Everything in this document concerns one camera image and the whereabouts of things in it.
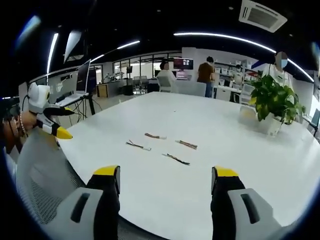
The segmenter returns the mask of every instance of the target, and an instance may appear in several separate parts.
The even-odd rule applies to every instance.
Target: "screen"
[[[90,67],[90,61],[88,60],[83,64],[81,67],[79,67],[78,70],[78,78],[76,81],[76,90],[77,91],[84,91],[87,92],[87,83],[88,83],[88,73],[89,73],[89,67]]]
[[[132,73],[132,66],[127,66],[126,67],[126,73],[131,74]]]
[[[194,69],[194,60],[190,58],[174,58],[173,59],[173,68],[174,69]]]
[[[91,94],[97,85],[97,73],[95,68],[89,70],[87,82],[86,92]]]

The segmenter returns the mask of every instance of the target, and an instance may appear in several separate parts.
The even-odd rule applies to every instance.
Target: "robotic hand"
[[[62,126],[50,119],[51,116],[69,116],[74,112],[67,107],[49,103],[50,86],[33,82],[28,91],[29,111],[36,115],[36,124],[44,132],[59,139],[72,139],[72,135]]]

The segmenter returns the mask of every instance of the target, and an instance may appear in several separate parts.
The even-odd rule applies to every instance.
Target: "computer monitor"
[[[174,69],[184,69],[184,70],[193,70],[194,69],[194,60],[190,58],[178,58],[173,59],[173,68]]]
[[[132,66],[127,66],[126,67],[126,73],[131,74],[132,73]]]
[[[78,77],[76,81],[77,92],[87,92],[90,61],[91,59],[86,61],[82,66],[79,67]]]

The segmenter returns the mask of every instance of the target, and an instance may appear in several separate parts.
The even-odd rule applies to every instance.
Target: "bracelet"
[[[20,127],[19,116],[15,117],[14,120],[15,120],[16,129],[17,129],[17,132],[18,132],[18,136],[23,136],[24,134],[23,134],[23,131],[22,131],[21,127]]]
[[[23,135],[26,135],[27,132],[26,132],[26,129],[25,129],[25,126],[24,126],[24,123],[22,122],[22,112],[20,112],[20,126],[22,128],[22,131],[23,131]]]
[[[19,130],[18,130],[18,124],[17,124],[17,120],[15,117],[12,118],[14,124],[15,124],[15,133],[16,133],[16,137],[19,137]]]

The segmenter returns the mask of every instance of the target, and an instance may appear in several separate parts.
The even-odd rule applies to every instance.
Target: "led light strip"
[[[55,49],[55,45],[56,45],[58,36],[59,36],[59,33],[55,33],[53,35],[53,39],[52,39],[52,43],[51,43],[51,47],[50,47],[50,52],[49,52],[48,65],[46,66],[46,74],[48,74],[50,71],[51,59],[52,59],[52,55],[54,53],[54,49]]]
[[[96,58],[94,58],[94,59],[91,60],[91,63],[92,63],[93,61],[99,59],[99,58],[102,58],[103,56],[104,56],[104,54],[101,54],[100,56],[97,56]]]
[[[264,46],[262,44],[259,44],[257,42],[250,41],[250,40],[247,40],[244,38],[236,37],[236,36],[217,34],[217,33],[208,33],[208,32],[180,32],[180,33],[174,33],[173,35],[174,36],[211,36],[211,37],[233,39],[233,40],[238,40],[238,41],[245,42],[248,44],[256,45],[256,46],[263,48],[263,49],[266,49],[269,52],[274,53],[274,54],[276,53],[276,51],[270,47]],[[312,82],[315,81],[302,67],[300,67],[298,64],[296,64],[294,61],[292,61],[291,59],[288,58],[288,62],[291,63],[292,65],[294,65],[296,68],[298,68],[300,70],[300,72],[302,72]]]
[[[133,42],[127,43],[127,44],[125,44],[125,45],[119,46],[119,47],[117,47],[116,49],[118,49],[118,50],[119,50],[119,49],[123,49],[123,48],[129,47],[129,46],[131,46],[131,45],[138,44],[138,43],[140,43],[140,41],[133,41]]]
[[[124,49],[124,48],[126,48],[126,47],[129,47],[129,46],[131,46],[131,45],[138,44],[138,43],[140,43],[140,41],[133,41],[133,42],[127,43],[127,44],[125,44],[125,45],[119,46],[119,47],[117,47],[116,49],[117,49],[117,50],[119,50],[119,49]],[[105,54],[101,54],[100,56],[97,56],[96,58],[94,58],[93,60],[91,60],[91,63],[92,63],[93,61],[99,59],[99,58],[102,58],[104,55],[113,52],[114,50],[111,50],[111,51],[109,51],[109,52],[107,52],[107,53],[105,53]]]

